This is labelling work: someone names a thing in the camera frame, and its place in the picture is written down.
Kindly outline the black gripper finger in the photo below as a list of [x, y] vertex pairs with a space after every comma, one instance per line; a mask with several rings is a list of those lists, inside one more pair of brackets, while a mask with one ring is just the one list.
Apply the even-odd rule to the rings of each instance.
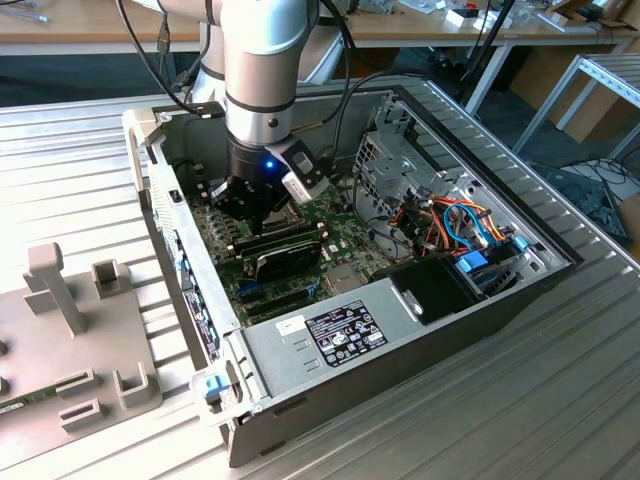
[[244, 221], [253, 234], [262, 233], [262, 197], [251, 182], [229, 177], [218, 187], [211, 188], [209, 196], [216, 209], [235, 220]]

